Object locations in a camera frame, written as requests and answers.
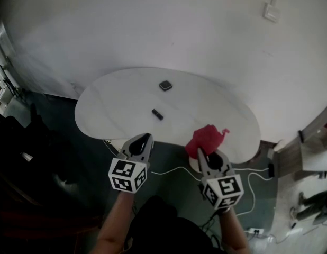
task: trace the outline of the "wall switch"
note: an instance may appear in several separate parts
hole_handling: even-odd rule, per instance
[[[250,228],[248,233],[250,234],[256,234],[256,235],[261,235],[263,234],[264,229],[254,229],[254,228]]]
[[[265,3],[264,17],[274,23],[277,23],[280,19],[280,10],[269,3]]]

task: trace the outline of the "black small object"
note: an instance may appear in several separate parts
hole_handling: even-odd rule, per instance
[[[218,155],[216,152],[213,152],[208,155],[208,159],[209,161],[207,161],[207,163],[211,169],[221,171],[221,168],[223,166],[223,160],[220,155]]]
[[[274,165],[272,163],[268,164],[268,176],[269,176],[269,178],[275,177]]]
[[[302,133],[302,131],[297,131],[297,133],[299,134],[299,137],[300,137],[300,141],[301,141],[301,143],[304,143],[305,142],[305,140],[304,140],[304,138],[303,138],[303,133]]]
[[[170,90],[173,85],[169,82],[169,81],[163,81],[159,84],[159,87],[163,90],[163,91],[168,91]]]
[[[159,120],[163,120],[164,117],[163,115],[161,115],[158,111],[156,111],[155,109],[152,110],[152,113],[159,119]]]

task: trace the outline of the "person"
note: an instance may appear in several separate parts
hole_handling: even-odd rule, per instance
[[[214,248],[211,239],[196,224],[177,217],[176,209],[158,196],[144,204],[129,227],[133,202],[134,194],[119,193],[91,254],[250,253],[233,208],[214,214],[220,219],[222,246],[227,251],[224,252]]]
[[[307,206],[307,208],[298,212],[295,207],[292,207],[290,214],[295,220],[301,221],[317,213],[327,215],[327,191],[318,193],[310,198],[305,198],[304,193],[300,192],[299,205]]]

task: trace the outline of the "human arm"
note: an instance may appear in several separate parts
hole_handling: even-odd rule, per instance
[[[243,228],[233,208],[219,215],[222,242],[231,247],[237,254],[249,254],[249,245]]]
[[[117,254],[123,250],[128,233],[134,194],[120,192],[105,220],[91,254]]]

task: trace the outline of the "black cable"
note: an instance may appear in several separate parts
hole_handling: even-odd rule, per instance
[[[255,237],[255,235],[256,235],[256,233],[253,234],[253,236],[248,240],[248,242],[249,242],[250,240],[252,240],[252,239]]]
[[[213,218],[212,221],[207,225],[207,228],[206,228],[206,233],[210,230],[210,228],[214,225],[215,223],[215,219]]]
[[[220,245],[220,242],[219,242],[219,240],[217,239],[217,237],[214,235],[214,234],[212,234],[211,235],[211,241],[212,241],[212,238],[214,238],[215,239],[215,241],[216,241],[216,244],[217,244],[217,248],[221,248],[221,245]]]
[[[202,226],[199,226],[199,228],[201,228],[203,230],[206,227],[206,225],[208,225],[216,215],[217,215],[217,212],[215,212],[205,224],[203,224]]]
[[[134,214],[134,215],[137,215],[137,213],[138,213],[138,208],[137,208],[137,204],[135,203],[135,201],[133,201],[132,211],[133,211],[133,214]]]
[[[221,236],[220,236],[220,235],[217,235],[217,233],[216,233],[215,231],[209,229],[209,232],[210,232],[212,235],[214,235],[215,237],[217,237],[217,238],[220,240],[220,242],[222,241]]]
[[[304,234],[302,234],[302,236],[307,235],[308,233],[311,233],[312,231],[315,231],[317,228],[319,228],[319,227],[317,226],[317,227],[315,227],[315,228],[313,228],[313,229],[311,229],[311,230],[305,232]],[[281,243],[283,243],[284,241],[286,241],[286,240],[289,238],[290,235],[286,236],[286,238],[283,239],[283,240],[280,241],[280,242],[277,241],[277,238],[276,238],[275,235],[270,234],[269,236],[274,237],[274,239],[275,239],[275,244],[281,244]],[[268,236],[266,236],[266,237],[264,237],[264,238],[261,238],[261,237],[257,237],[257,238],[263,240],[263,239],[265,239],[265,238],[268,238]]]

